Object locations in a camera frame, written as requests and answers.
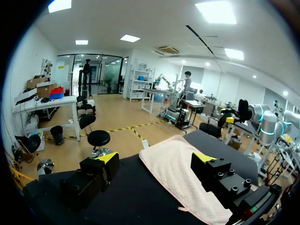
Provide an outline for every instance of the man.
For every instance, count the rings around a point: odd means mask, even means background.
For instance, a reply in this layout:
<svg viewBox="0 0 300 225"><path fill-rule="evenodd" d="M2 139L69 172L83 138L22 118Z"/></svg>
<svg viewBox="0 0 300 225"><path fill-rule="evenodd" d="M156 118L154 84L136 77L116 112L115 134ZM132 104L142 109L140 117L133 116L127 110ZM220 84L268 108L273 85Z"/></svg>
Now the man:
<svg viewBox="0 0 300 225"><path fill-rule="evenodd" d="M180 99L186 99L187 91L191 91L191 83L192 83L191 75L192 75L192 73L187 71L184 74L186 76L186 82L184 84L184 91L182 92L182 95L181 95ZM182 109L186 109L187 107L188 107L187 104L181 103L181 108Z"/></svg>
<svg viewBox="0 0 300 225"><path fill-rule="evenodd" d="M183 91L183 94L185 95L187 91L191 91L191 83L192 83L191 75L192 75L192 73L187 71L184 74L186 75L186 83L184 84L184 91Z"/></svg>

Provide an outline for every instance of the yellow black tape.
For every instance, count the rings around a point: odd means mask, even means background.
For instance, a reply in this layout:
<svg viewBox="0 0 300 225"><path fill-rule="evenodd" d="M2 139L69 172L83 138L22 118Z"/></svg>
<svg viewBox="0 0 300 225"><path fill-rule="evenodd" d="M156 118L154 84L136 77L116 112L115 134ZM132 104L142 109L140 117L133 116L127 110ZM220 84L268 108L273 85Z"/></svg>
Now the yellow black tape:
<svg viewBox="0 0 300 225"><path fill-rule="evenodd" d="M136 134L136 135L138 135L139 136L139 138L143 141L143 140L145 140L136 130L134 130L133 128L131 128L131 130Z"/></svg>
<svg viewBox="0 0 300 225"><path fill-rule="evenodd" d="M141 124L141 125L136 125L136 126L132 126L132 127L123 127L123 128L120 128L120 129L115 129L115 130L107 130L106 132L108 133L111 133L111 132L117 132L117 131L120 131L120 130L133 130L133 132L135 134L137 134L142 140L144 140L138 133L137 131L135 131L133 128L139 128L139 127L144 127L144 126L147 126L147 125L152 125L152 124L158 124L158 123L164 123L165 120L161 120L161 121L158 121L158 122L153 122L153 123L146 123L146 124ZM76 138L76 136L67 136L67 137L64 137L66 139L68 138ZM54 140L53 138L47 138L45 139L45 141L50 141L50 140Z"/></svg>

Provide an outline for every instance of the black trash bin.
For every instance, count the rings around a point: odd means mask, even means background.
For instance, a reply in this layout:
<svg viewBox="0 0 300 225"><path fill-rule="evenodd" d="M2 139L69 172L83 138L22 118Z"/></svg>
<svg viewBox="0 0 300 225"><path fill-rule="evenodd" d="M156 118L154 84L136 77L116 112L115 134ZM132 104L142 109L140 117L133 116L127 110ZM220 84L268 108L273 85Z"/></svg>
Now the black trash bin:
<svg viewBox="0 0 300 225"><path fill-rule="evenodd" d="M65 142L64 135L62 134L62 126L52 127L50 132L54 138L55 145L62 145Z"/></svg>

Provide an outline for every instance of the round seat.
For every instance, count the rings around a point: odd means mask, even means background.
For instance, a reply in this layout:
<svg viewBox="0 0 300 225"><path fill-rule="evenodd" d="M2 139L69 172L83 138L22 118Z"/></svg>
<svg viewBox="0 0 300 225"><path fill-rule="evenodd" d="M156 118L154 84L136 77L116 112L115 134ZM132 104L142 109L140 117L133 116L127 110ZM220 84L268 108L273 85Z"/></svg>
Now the round seat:
<svg viewBox="0 0 300 225"><path fill-rule="evenodd" d="M110 140L109 133L104 130L95 130L88 135L88 143L92 146L100 147L109 143Z"/></svg>
<svg viewBox="0 0 300 225"><path fill-rule="evenodd" d="M80 106L80 109L85 109L85 110L91 109L91 108L92 108L92 105L90 105L90 104L85 104L85 105Z"/></svg>

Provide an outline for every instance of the potted plant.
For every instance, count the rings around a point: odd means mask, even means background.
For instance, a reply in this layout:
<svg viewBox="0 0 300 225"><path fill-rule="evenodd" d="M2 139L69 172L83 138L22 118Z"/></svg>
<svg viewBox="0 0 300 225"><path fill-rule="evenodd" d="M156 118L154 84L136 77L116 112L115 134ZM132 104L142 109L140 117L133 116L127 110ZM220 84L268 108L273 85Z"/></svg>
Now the potted plant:
<svg viewBox="0 0 300 225"><path fill-rule="evenodd" d="M107 93L110 94L112 92L112 78L108 77L104 80L105 85L107 85Z"/></svg>

